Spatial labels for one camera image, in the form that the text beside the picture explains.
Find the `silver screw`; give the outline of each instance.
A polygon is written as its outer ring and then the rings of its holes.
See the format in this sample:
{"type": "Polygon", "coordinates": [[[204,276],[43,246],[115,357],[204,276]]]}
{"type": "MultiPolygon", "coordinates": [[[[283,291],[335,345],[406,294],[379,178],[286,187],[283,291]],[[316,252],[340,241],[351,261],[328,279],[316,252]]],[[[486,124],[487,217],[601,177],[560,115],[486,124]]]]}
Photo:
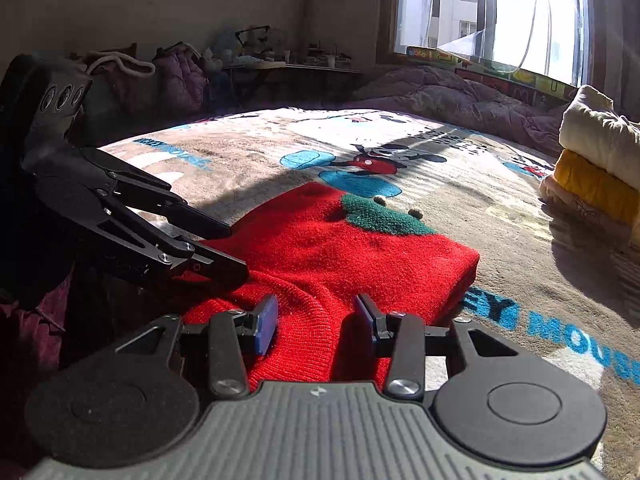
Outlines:
{"type": "Polygon", "coordinates": [[[220,379],[216,382],[214,389],[219,394],[231,396],[241,394],[244,391],[244,386],[235,379],[220,379]]]}
{"type": "Polygon", "coordinates": [[[409,379],[394,379],[389,383],[387,390],[396,397],[409,397],[420,391],[420,384],[409,379]]]}

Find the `folded yellow garment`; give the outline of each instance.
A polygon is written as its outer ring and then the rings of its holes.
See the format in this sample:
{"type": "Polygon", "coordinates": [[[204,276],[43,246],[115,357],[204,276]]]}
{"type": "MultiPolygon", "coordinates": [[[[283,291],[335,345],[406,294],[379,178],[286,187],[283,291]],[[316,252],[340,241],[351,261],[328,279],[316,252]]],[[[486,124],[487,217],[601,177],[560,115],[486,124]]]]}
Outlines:
{"type": "Polygon", "coordinates": [[[564,150],[556,163],[554,178],[565,190],[610,217],[629,225],[635,223],[640,211],[640,192],[583,156],[564,150]]]}

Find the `beige blanket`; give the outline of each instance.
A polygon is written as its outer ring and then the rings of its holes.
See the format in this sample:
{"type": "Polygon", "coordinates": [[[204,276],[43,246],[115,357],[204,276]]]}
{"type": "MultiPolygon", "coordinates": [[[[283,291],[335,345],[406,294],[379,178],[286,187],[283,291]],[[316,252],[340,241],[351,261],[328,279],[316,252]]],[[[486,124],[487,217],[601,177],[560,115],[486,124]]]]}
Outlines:
{"type": "MultiPolygon", "coordinates": [[[[228,222],[311,180],[384,194],[398,210],[420,209],[428,225],[479,251],[478,287],[513,300],[499,316],[481,300],[469,303],[478,319],[599,391],[609,423],[593,461],[610,478],[633,478],[639,268],[581,224],[542,209],[536,189],[553,168],[545,156],[404,114],[289,108],[181,126],[104,150],[228,222]]],[[[164,219],[145,216],[175,232],[164,219]]],[[[442,362],[430,358],[428,385],[445,378],[442,362]]]]}

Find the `white cloth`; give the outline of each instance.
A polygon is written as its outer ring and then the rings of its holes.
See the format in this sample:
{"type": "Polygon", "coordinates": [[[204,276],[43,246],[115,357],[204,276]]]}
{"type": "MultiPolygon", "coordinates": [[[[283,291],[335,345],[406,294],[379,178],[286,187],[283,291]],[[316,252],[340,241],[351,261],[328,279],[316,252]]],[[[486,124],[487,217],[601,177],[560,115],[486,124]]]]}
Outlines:
{"type": "Polygon", "coordinates": [[[640,124],[613,109],[613,101],[583,85],[567,108],[560,126],[563,148],[640,190],[640,124]]]}

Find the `red knit fabric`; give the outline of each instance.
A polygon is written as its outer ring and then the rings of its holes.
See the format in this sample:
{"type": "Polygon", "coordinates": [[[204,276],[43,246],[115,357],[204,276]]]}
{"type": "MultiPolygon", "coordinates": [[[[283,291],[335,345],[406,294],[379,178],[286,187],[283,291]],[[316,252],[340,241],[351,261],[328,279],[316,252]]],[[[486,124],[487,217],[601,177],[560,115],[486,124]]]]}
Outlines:
{"type": "Polygon", "coordinates": [[[358,354],[353,298],[366,292],[382,312],[392,310],[437,322],[462,298],[476,276],[476,251],[443,235],[395,236],[365,231],[345,220],[344,193],[322,184],[270,200],[238,221],[233,235],[206,242],[247,262],[248,282],[185,315],[206,322],[222,310],[251,310],[276,294],[278,329],[265,358],[250,370],[260,380],[329,381],[372,378],[386,367],[358,354]]]}

